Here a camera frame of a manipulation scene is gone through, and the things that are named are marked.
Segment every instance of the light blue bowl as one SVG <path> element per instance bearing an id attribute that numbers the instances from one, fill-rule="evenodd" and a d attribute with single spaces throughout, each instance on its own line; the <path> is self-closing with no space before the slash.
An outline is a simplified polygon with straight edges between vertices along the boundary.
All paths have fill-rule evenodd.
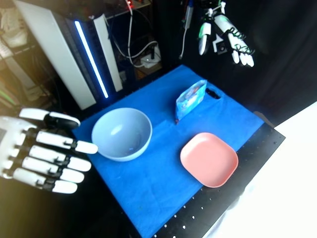
<path id="1" fill-rule="evenodd" d="M 124 162 L 142 155 L 149 145 L 152 131 L 151 121 L 143 112 L 119 108 L 96 122 L 92 141 L 103 156 Z"/>

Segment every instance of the led light strip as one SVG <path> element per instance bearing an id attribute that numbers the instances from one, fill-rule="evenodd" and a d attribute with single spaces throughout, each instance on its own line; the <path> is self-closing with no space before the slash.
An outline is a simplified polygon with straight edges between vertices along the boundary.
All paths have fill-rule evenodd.
<path id="1" fill-rule="evenodd" d="M 93 55 L 91 54 L 90 48 L 88 46 L 86 37 L 84 35 L 83 29 L 81 28 L 81 25 L 80 25 L 79 21 L 75 21 L 75 26 L 76 26 L 77 31 L 79 33 L 80 39 L 81 39 L 81 41 L 82 41 L 82 43 L 84 45 L 85 51 L 86 51 L 87 56 L 88 56 L 89 61 L 90 61 L 90 64 L 93 67 L 93 70 L 94 70 L 95 75 L 97 77 L 98 83 L 99 83 L 99 85 L 101 87 L 101 90 L 104 93 L 105 98 L 108 98 L 108 93 L 107 93 L 106 88 L 104 86 L 104 83 L 103 83 L 103 81 L 101 79 L 101 76 L 100 76 L 99 71 L 97 69 L 97 66 L 96 66 L 96 63 L 94 61 Z"/>

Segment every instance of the robotic hand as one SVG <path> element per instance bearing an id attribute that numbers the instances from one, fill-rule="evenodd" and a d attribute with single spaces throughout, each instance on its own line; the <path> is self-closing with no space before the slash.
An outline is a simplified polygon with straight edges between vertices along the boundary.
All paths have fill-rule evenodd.
<path id="1" fill-rule="evenodd" d="M 213 51 L 218 55 L 229 52 L 234 63 L 241 62 L 243 66 L 253 67 L 254 51 L 243 41 L 245 35 L 240 33 L 225 16 L 225 5 L 226 3 L 222 1 L 217 7 L 208 8 L 199 32 L 199 54 L 206 54 L 212 41 Z"/>
<path id="2" fill-rule="evenodd" d="M 48 128 L 74 129 L 77 118 L 41 109 L 24 108 L 20 118 L 40 120 Z M 74 193 L 91 163 L 73 155 L 95 154 L 92 143 L 40 130 L 18 118 L 0 117 L 0 177 L 15 179 L 39 189 Z"/>

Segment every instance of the blue tablecloth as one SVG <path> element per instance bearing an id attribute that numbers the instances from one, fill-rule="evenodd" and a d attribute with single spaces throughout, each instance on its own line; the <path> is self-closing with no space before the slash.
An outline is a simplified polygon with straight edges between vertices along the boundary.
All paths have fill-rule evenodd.
<path id="1" fill-rule="evenodd" d="M 77 139 L 91 141 L 96 121 L 115 108 L 143 111 L 153 125 L 149 147 L 130 162 L 114 162 L 100 154 L 89 155 L 140 235 L 149 238 L 159 230 L 201 187 L 180 163 L 182 147 L 197 133 L 211 132 L 238 150 L 263 124 L 256 115 L 208 83 L 221 99 L 204 100 L 178 125 L 175 100 L 202 78 L 180 66 L 155 82 L 125 97 L 82 122 L 74 130 Z"/>

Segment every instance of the square pink dish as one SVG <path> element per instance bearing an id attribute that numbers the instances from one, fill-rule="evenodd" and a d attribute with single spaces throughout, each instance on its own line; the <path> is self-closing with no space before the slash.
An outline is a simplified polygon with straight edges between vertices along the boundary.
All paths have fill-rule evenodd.
<path id="1" fill-rule="evenodd" d="M 237 153 L 211 133 L 195 135 L 182 149 L 184 168 L 207 187 L 224 185 L 238 167 Z"/>

